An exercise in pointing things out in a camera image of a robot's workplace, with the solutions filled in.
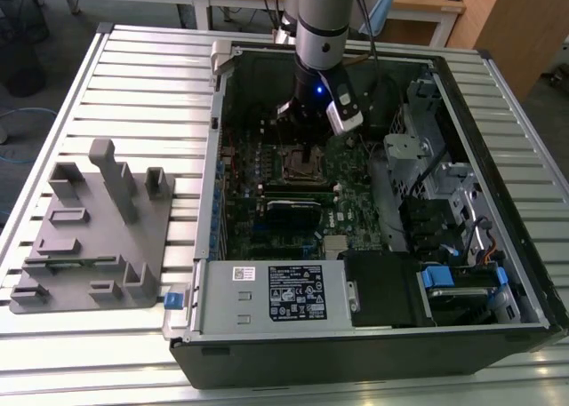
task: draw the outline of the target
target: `table leg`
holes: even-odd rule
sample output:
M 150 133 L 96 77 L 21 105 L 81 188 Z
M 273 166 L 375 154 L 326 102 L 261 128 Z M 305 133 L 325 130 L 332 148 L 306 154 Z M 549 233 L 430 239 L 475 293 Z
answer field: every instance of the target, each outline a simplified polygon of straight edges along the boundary
M 68 3 L 69 11 L 72 15 L 78 15 L 81 13 L 81 8 L 79 7 L 79 0 L 66 0 Z
M 453 12 L 442 14 L 441 20 L 438 22 L 437 28 L 435 28 L 435 33 L 430 39 L 429 46 L 431 48 L 444 48 L 446 46 L 446 42 L 453 31 L 454 22 L 457 17 L 458 15 Z
M 211 30 L 211 21 L 209 16 L 209 1 L 194 0 L 194 10 L 196 11 L 196 22 L 198 30 Z
M 191 4 L 177 4 L 178 17 L 182 28 L 196 29 L 196 14 Z

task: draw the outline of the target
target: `blue latch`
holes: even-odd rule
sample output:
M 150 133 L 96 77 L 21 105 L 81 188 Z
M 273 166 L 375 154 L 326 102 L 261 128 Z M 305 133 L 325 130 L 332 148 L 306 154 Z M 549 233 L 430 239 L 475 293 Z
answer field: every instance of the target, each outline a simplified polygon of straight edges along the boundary
M 164 309 L 183 310 L 184 294 L 178 292 L 168 292 L 164 295 Z
M 425 288 L 444 288 L 454 286 L 451 269 L 447 266 L 431 266 L 421 271 Z
M 504 270 L 502 267 L 498 267 L 496 268 L 496 275 L 498 276 L 500 286 L 508 284 L 508 275 L 506 274 L 506 270 Z

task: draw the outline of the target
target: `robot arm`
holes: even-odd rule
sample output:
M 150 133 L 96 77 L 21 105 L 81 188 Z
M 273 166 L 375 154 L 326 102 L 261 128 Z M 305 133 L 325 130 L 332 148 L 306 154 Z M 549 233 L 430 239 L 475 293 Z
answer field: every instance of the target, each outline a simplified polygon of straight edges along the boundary
M 353 0 L 294 3 L 287 0 L 285 19 L 296 35 L 295 87 L 279 114 L 298 124 L 317 123 L 325 115 L 336 135 L 351 131 L 364 121 L 342 65 Z

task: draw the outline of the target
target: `sticker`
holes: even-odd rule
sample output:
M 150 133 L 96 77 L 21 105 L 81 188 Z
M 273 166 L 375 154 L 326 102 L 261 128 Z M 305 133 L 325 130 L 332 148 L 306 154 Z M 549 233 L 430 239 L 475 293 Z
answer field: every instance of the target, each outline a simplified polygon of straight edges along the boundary
M 460 13 L 462 11 L 461 8 L 455 8 L 454 6 L 443 6 L 441 8 L 441 11 L 443 12 L 458 12 Z
M 273 322 L 325 320 L 322 266 L 269 267 L 268 302 L 268 315 Z
M 255 280 L 255 267 L 233 267 L 234 282 L 252 282 Z

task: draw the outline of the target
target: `wooden cabinet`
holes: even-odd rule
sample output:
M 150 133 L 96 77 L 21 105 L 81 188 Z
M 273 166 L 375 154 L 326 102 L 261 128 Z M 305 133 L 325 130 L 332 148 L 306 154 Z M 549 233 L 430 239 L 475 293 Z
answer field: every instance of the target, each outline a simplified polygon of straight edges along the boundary
M 569 34 L 569 0 L 463 0 L 447 46 L 488 50 L 523 100 Z

